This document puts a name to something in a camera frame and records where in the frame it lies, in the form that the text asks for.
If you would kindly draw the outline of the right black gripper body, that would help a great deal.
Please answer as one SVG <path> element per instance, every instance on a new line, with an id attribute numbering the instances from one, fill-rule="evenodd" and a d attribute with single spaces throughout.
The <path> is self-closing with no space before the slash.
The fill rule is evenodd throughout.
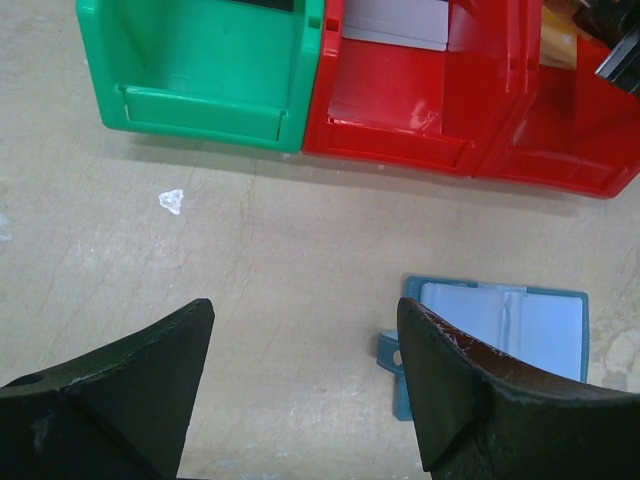
<path id="1" fill-rule="evenodd" d="M 572 21 L 609 48 L 596 74 L 618 89 L 639 94 L 639 0 L 579 1 Z"/>

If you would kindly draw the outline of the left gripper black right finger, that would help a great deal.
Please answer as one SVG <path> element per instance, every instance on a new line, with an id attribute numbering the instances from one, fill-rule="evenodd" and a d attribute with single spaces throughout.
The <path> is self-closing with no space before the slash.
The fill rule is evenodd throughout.
<path id="1" fill-rule="evenodd" d="M 434 479 L 636 479 L 639 397 L 522 362 L 403 297 L 397 331 Z"/>

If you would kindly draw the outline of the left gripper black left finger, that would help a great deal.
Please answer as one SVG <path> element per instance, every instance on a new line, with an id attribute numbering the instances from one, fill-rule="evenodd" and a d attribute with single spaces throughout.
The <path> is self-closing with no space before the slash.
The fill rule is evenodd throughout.
<path id="1" fill-rule="evenodd" d="M 214 318 L 196 299 L 2 386 L 2 478 L 177 478 Z"/>

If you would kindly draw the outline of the orange yellow credit card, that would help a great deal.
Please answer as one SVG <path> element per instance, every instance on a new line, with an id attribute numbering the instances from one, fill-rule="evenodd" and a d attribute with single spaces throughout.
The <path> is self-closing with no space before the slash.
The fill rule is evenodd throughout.
<path id="1" fill-rule="evenodd" d="M 577 66 L 577 32 L 562 17 L 542 7 L 540 30 L 540 64 L 575 70 Z"/>

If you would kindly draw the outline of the blue card holder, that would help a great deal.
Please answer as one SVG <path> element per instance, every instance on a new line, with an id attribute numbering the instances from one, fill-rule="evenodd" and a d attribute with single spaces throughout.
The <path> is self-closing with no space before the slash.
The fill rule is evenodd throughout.
<path id="1" fill-rule="evenodd" d="M 590 326 L 584 292 L 410 276 L 404 293 L 506 354 L 587 381 Z"/>

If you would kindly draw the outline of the white card grey stripe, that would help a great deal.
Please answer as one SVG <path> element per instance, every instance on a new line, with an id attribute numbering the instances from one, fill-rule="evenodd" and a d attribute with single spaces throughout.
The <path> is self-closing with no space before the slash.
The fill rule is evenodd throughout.
<path id="1" fill-rule="evenodd" d="M 348 39 L 444 51 L 448 28 L 448 1 L 345 1 L 343 36 Z"/>

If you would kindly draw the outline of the red double plastic bin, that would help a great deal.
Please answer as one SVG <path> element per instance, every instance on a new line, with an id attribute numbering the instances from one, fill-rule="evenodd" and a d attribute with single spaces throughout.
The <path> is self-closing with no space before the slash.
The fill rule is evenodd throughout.
<path id="1" fill-rule="evenodd" d="M 326 4 L 306 153 L 612 198 L 639 172 L 639 96 L 540 64 L 540 1 L 448 1 L 444 51 L 348 39 Z"/>

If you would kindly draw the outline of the green plastic bin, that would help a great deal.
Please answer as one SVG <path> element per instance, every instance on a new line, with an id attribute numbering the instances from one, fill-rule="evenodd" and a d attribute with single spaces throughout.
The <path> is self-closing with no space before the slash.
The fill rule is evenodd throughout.
<path id="1" fill-rule="evenodd" d="M 302 148 L 323 2 L 91 0 L 76 13 L 108 128 Z"/>

